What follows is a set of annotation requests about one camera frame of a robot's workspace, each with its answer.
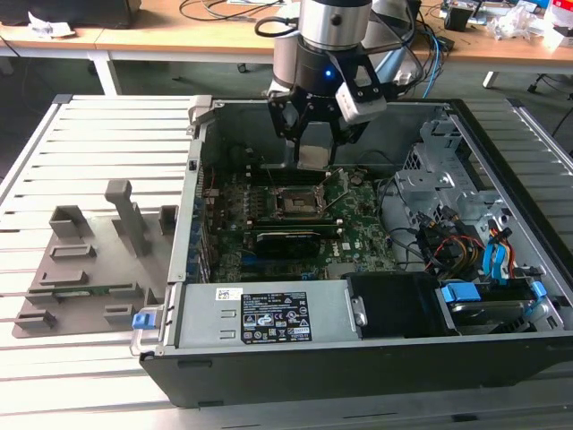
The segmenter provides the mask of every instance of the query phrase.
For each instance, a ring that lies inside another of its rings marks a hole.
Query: metal bracket
[[[187,134],[194,136],[197,126],[213,117],[213,98],[212,96],[193,96],[191,97],[191,106],[189,107],[189,122]]]

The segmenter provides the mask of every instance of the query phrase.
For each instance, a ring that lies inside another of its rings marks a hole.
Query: wooden table
[[[463,33],[444,30],[443,20],[427,14],[426,6],[436,3],[437,0],[426,0],[422,11],[438,35],[456,42],[447,67],[496,71],[488,73],[484,86],[493,84],[497,72],[573,73],[573,49],[562,47],[551,51],[543,46],[541,38],[498,41],[482,26],[470,25]],[[107,95],[121,93],[113,60],[272,63],[272,40],[256,36],[251,22],[192,21],[179,13],[178,6],[178,0],[143,0],[136,23],[129,30],[78,29],[77,38],[40,40],[30,36],[25,28],[0,26],[0,35],[21,56],[94,61]],[[215,7],[221,13],[236,13],[251,6]],[[254,16],[260,18],[276,10],[270,8]],[[210,17],[201,4],[192,4],[185,11],[193,16]],[[420,57],[427,56],[427,46],[421,40],[415,42],[414,51]],[[0,56],[14,53],[0,43]]]

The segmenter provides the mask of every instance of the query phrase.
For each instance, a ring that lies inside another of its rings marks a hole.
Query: paper
[[[75,31],[70,29],[67,22],[42,21],[30,12],[28,12],[28,17],[30,18],[28,28],[32,30],[35,35],[40,36],[43,39],[63,38],[65,36],[72,36],[75,34]]]

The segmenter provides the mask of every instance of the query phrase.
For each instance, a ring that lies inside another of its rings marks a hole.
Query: warning symbols
[[[312,340],[306,293],[243,294],[241,315],[247,345]]]
[[[243,315],[243,326],[254,327],[257,325],[254,315]]]

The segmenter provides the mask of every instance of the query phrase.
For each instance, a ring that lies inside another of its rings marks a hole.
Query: floor
[[[57,93],[102,94],[98,78],[89,72],[88,62],[63,59],[12,60],[14,74],[0,75],[0,176],[4,177],[41,116]],[[219,97],[258,97],[271,80],[270,65],[249,64],[248,73],[239,73],[235,64],[189,63],[183,79],[170,78],[168,63],[115,62],[124,94],[184,95],[213,94]],[[484,73],[456,73],[448,69],[436,82],[431,96],[447,99],[516,98],[525,103],[538,121],[552,132],[565,112],[573,106],[567,100],[573,80],[552,76],[540,82],[537,93],[526,91],[535,76],[501,73],[496,88],[482,87]],[[573,116],[561,127],[557,141],[573,150]]]

